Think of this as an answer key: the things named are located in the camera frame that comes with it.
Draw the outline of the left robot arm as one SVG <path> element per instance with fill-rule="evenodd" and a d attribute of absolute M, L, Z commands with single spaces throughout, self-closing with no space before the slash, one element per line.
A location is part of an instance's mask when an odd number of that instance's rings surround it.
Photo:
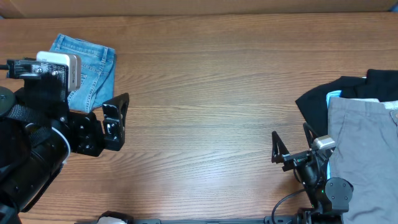
<path fill-rule="evenodd" d="M 72 153 L 98 157 L 125 142 L 128 93 L 93 112 L 70 111 L 54 93 L 1 88 L 1 223 L 20 223 L 59 175 Z"/>

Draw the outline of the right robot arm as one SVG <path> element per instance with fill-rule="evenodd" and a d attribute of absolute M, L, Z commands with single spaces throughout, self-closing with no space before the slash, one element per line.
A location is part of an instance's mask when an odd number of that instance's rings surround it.
<path fill-rule="evenodd" d="M 303 123 L 303 130 L 309 149 L 296 154 L 289 152 L 276 131 L 272 132 L 271 162 L 282 164 L 284 172 L 291 170 L 303 189 L 279 200 L 267 219 L 271 223 L 343 223 L 354 187 L 347 180 L 330 175 L 329 158 L 336 142 L 329 135 L 318 136 L 307 123 Z M 275 214 L 282 203 L 302 192 L 307 194 L 310 208 L 300 208 L 286 217 Z"/>

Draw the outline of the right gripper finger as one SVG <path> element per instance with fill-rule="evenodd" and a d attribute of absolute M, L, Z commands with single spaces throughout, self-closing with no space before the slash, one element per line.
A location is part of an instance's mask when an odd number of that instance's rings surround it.
<path fill-rule="evenodd" d="M 281 163 L 284 158 L 290 156 L 290 152 L 287 150 L 285 144 L 281 140 L 280 136 L 276 131 L 272 132 L 272 163 Z"/>
<path fill-rule="evenodd" d="M 303 123 L 303 130 L 307 139 L 308 146 L 309 148 L 311 148 L 314 140 L 318 137 L 318 134 L 307 122 Z"/>

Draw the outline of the light blue jeans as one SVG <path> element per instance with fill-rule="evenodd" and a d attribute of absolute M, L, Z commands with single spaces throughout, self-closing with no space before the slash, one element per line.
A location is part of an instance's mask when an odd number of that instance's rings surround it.
<path fill-rule="evenodd" d="M 114 97 L 117 55 L 113 48 L 59 34 L 50 50 L 81 58 L 81 87 L 68 96 L 71 110 L 89 113 Z"/>

